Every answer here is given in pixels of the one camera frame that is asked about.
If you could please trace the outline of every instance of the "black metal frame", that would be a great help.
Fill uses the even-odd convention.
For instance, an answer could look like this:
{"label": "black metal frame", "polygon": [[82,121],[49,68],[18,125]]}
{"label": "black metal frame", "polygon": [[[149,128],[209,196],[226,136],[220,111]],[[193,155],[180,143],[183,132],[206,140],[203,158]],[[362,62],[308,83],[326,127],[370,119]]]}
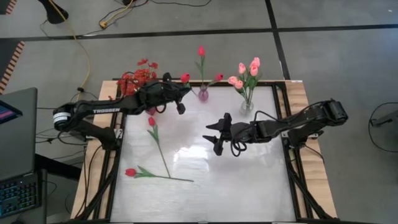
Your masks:
{"label": "black metal frame", "polygon": [[[191,84],[191,86],[200,86],[201,82],[191,82],[190,84]],[[259,82],[257,85],[258,86],[269,86],[272,88],[272,93],[274,95],[274,101],[275,101],[275,110],[276,110],[278,118],[282,118],[282,111],[281,111],[281,107],[280,107],[280,103],[279,103],[279,96],[278,96],[278,92],[277,92],[278,89],[281,90],[282,97],[284,99],[286,114],[287,115],[291,114],[289,100],[287,98],[287,90],[286,90],[285,82]],[[218,82],[218,83],[215,83],[214,86],[231,86],[231,85],[227,82]],[[122,127],[124,127],[125,120],[126,120],[126,116],[123,115],[122,123],[121,123]],[[116,122],[116,114],[113,114],[111,127],[114,127],[115,122]],[[290,147],[289,147],[289,145],[286,144],[284,138],[282,138],[282,145],[284,148],[286,169],[288,170],[289,163],[291,163],[290,155],[289,155]],[[120,163],[120,153],[121,153],[121,150],[118,150],[116,152],[116,155],[114,158],[114,163],[116,166],[118,166]],[[305,188],[307,188],[307,186],[305,185],[305,178],[304,178],[303,167],[302,167],[302,162],[301,162],[299,152],[297,155],[295,155],[295,158],[296,158],[296,165],[297,165],[298,171],[299,171],[299,176],[300,176],[302,182],[304,183]],[[101,171],[101,178],[99,181],[99,185],[101,185],[106,178],[106,173],[108,171],[108,166],[109,166],[109,159],[110,159],[110,152],[106,152],[105,158],[104,158],[103,170]],[[300,216],[299,199],[297,197],[297,192],[296,192],[293,178],[291,178],[290,175],[288,175],[288,178],[289,178],[289,185],[290,185],[290,193],[292,195],[292,203],[293,203],[295,218],[296,218],[296,220],[299,220],[302,218]],[[108,204],[106,206],[106,215],[105,215],[105,219],[107,219],[107,220],[110,220],[110,218],[111,218],[111,211],[112,211],[112,207],[113,207],[113,199],[114,199],[114,193],[115,193],[115,188],[116,188],[116,181],[117,181],[117,178],[115,178],[113,180],[113,182],[111,183],[111,186],[110,186],[110,191],[109,191],[109,195],[108,195]],[[307,210],[307,217],[312,218],[312,209],[306,199],[304,199],[304,202],[305,202],[305,206],[306,206],[306,210]],[[94,217],[93,217],[94,219],[98,218],[100,206],[101,206],[101,201],[99,201],[99,203],[97,204],[97,206],[94,210]]]}

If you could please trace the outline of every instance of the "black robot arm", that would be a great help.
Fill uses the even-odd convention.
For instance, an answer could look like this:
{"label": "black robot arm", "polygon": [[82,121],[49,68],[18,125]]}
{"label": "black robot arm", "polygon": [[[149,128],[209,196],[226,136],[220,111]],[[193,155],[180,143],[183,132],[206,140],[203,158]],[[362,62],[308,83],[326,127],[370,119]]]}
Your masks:
{"label": "black robot arm", "polygon": [[[249,124],[242,122],[231,124],[231,115],[225,113],[223,119],[207,126],[209,129],[219,131],[220,138],[203,137],[214,144],[213,150],[217,156],[223,153],[224,141],[231,141],[235,149],[245,151],[246,144],[269,142],[283,131],[287,131],[290,144],[294,147],[304,144],[309,135],[325,126],[342,125],[348,119],[341,103],[335,100],[319,102],[284,119],[256,121],[258,113],[263,112],[256,112],[254,121]],[[244,148],[239,149],[239,144],[242,144]]]}
{"label": "black robot arm", "polygon": [[138,115],[145,110],[170,102],[175,102],[178,113],[183,114],[185,107],[181,100],[190,90],[189,87],[172,82],[170,74],[166,73],[162,82],[157,80],[148,82],[131,96],[117,100],[80,100],[64,104],[53,111],[54,127],[60,133],[78,131],[82,135],[96,137],[101,141],[103,149],[116,150],[119,144],[112,128],[98,127],[84,121],[83,118],[91,114],[115,112]]}

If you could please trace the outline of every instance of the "white tabletop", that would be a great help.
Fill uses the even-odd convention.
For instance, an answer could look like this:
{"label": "white tabletop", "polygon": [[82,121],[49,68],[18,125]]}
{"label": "white tabletop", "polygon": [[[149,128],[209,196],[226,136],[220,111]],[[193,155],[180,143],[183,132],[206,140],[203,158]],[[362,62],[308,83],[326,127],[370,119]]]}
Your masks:
{"label": "white tabletop", "polygon": [[[112,222],[271,222],[294,221],[294,210],[280,138],[251,144],[239,157],[224,144],[216,156],[202,135],[219,136],[205,126],[218,122],[225,112],[232,122],[253,120],[254,112],[239,112],[243,97],[233,87],[210,87],[202,103],[193,94],[184,97],[186,112],[178,115],[168,104],[154,118],[170,175],[193,182],[157,177],[133,178],[125,170],[138,166],[167,176],[156,142],[147,132],[150,115],[128,116],[111,215]],[[258,86],[254,111],[277,116],[271,87]],[[257,119],[268,119],[259,115]]]}

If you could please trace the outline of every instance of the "pink vase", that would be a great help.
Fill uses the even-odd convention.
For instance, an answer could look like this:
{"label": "pink vase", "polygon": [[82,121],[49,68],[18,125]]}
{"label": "pink vase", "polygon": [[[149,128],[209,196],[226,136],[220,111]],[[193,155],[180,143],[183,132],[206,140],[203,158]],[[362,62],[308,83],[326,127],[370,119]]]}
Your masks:
{"label": "pink vase", "polygon": [[198,93],[198,98],[202,102],[206,102],[207,99],[209,98],[209,93],[207,92],[207,86],[206,85],[201,85],[200,86],[200,91]]}

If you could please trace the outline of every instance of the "glass vase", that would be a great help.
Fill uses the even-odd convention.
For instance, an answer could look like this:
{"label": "glass vase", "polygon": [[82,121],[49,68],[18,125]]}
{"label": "glass vase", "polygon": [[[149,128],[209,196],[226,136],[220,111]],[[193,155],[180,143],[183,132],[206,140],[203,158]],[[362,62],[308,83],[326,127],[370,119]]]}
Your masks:
{"label": "glass vase", "polygon": [[253,110],[253,108],[254,108],[253,102],[248,103],[245,100],[242,102],[241,109],[239,110],[239,112],[243,116],[248,116],[251,113],[251,111]]}
{"label": "glass vase", "polygon": [[198,93],[198,98],[202,102],[206,102],[207,99],[209,98],[209,93],[207,92],[207,86],[206,85],[201,85],[200,86],[200,91]]}

